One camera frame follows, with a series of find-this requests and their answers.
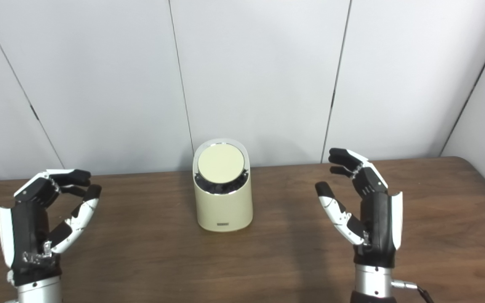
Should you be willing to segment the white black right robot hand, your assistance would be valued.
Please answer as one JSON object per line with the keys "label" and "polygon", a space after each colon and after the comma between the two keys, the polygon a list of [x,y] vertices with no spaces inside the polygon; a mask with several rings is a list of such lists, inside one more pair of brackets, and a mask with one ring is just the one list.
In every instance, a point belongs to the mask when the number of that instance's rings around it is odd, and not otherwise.
{"label": "white black right robot hand", "polygon": [[352,181],[360,196],[360,216],[348,211],[329,184],[315,184],[321,206],[336,230],[353,246],[356,265],[393,268],[402,245],[403,193],[389,194],[388,184],[368,158],[352,150],[329,150],[331,174]]}

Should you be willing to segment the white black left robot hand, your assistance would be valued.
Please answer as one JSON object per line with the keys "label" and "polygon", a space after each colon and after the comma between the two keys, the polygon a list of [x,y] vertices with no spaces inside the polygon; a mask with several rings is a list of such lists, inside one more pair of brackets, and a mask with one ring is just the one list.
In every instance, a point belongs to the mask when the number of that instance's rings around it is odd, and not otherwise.
{"label": "white black left robot hand", "polygon": [[[100,200],[102,187],[91,176],[79,169],[42,171],[15,192],[13,207],[0,207],[0,243],[15,287],[62,275],[62,253],[84,232]],[[50,228],[48,209],[62,194],[82,201]]]}

